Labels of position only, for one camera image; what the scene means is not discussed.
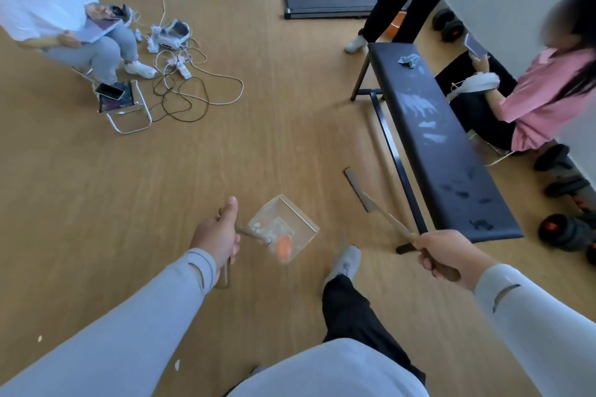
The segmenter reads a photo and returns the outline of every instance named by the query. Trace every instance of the wooden floor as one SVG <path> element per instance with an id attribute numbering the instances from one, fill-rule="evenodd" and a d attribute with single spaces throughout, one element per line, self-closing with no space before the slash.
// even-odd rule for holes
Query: wooden floor
<path id="1" fill-rule="evenodd" d="M 161 17 L 161 0 L 103 1 L 129 4 L 148 25 Z M 209 56 L 206 69 L 246 84 L 239 102 L 213 106 L 197 123 L 164 119 L 119 136 L 96 113 L 83 79 L 1 39 L 0 381 L 180 256 L 196 222 L 215 215 L 229 195 L 239 199 L 245 222 L 284 193 L 320 233 L 289 267 L 246 241 L 231 288 L 208 295 L 157 395 L 217 397 L 254 365 L 318 344 L 321 281 L 341 238 L 361 247 L 356 286 L 427 373 L 431 395 L 537 395 L 472 296 L 429 279 L 415 257 L 393 254 L 398 233 L 365 213 L 341 174 L 353 167 L 368 192 L 411 223 L 370 103 L 348 101 L 363 55 L 342 48 L 362 21 L 283 20 L 281 0 L 166 5 L 166 20 L 179 17 L 194 29 Z M 417 44 L 436 72 L 461 50 L 429 28 Z M 213 101 L 231 100 L 239 89 L 213 77 L 205 84 Z M 195 84 L 188 89 L 200 92 Z M 194 114 L 203 109 L 197 104 Z M 481 248 L 596 319 L 596 271 L 581 254 L 549 250 L 536 238 L 544 216 L 571 209 L 541 195 L 548 178 L 531 164 L 525 156 L 490 169 L 526 238 Z"/>

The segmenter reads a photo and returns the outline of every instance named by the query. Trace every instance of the trash in dustpan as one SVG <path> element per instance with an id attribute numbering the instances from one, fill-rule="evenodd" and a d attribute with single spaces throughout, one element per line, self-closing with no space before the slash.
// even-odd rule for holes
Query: trash in dustpan
<path id="1" fill-rule="evenodd" d="M 269 237 L 267 249 L 287 264 L 317 235 L 319 227 L 280 194 L 264 205 L 249 221 L 249 227 Z"/>

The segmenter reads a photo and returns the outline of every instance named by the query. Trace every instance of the metal scraper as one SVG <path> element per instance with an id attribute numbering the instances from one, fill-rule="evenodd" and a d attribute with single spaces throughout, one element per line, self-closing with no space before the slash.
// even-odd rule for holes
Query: metal scraper
<path id="1" fill-rule="evenodd" d="M 399 232 L 401 232 L 409 240 L 409 243 L 407 245 L 404 245 L 400 248 L 402 248 L 404 252 L 415 251 L 416 248 L 413 246 L 413 243 L 416 242 L 419 235 L 406 228 L 406 226 L 404 226 L 399 220 L 397 220 L 393 215 L 388 213 L 385 209 L 377 205 L 376 202 L 369 195 L 364 193 L 360 185 L 358 184 L 356 174 L 354 173 L 354 170 L 352 170 L 352 168 L 346 168 L 343 171 L 343 173 L 346 175 L 347 180 L 350 182 L 350 185 L 356 192 L 356 195 L 358 195 L 358 198 L 360 199 L 360 202 L 362 203 L 366 211 L 368 213 L 379 211 L 385 217 L 386 220 L 388 220 L 393 226 L 395 226 L 399 230 Z M 437 262 L 435 258 L 433 258 L 430 255 L 426 248 L 422 248 L 421 253 L 425 258 L 428 258 L 432 266 L 449 281 L 456 282 L 461 279 L 461 274 L 459 273 L 458 269 Z"/>

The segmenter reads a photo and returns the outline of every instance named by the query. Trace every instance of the light blue jeans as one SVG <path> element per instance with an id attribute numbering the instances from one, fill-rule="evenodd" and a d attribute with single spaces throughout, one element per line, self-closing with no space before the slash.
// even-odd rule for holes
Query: light blue jeans
<path id="1" fill-rule="evenodd" d="M 42 53 L 72 68 L 91 66 L 95 78 L 106 84 L 116 82 L 115 70 L 121 59 L 125 62 L 139 59 L 135 34 L 123 25 L 118 25 L 105 37 L 79 49 L 50 47 L 42 50 Z"/>

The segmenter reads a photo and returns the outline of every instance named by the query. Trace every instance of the padded bench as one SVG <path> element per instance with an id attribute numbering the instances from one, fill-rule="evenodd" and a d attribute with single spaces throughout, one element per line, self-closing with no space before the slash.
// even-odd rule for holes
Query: padded bench
<path id="1" fill-rule="evenodd" d="M 383 115 L 380 95 L 387 103 L 438 230 L 458 230 L 474 243 L 523 237 L 427 64 L 420 58 L 410 69 L 398 62 L 410 54 L 420 55 L 413 44 L 369 44 L 350 100 L 367 95 L 373 102 L 418 232 L 422 234 L 428 229 Z M 369 64 L 379 89 L 361 88 Z"/>

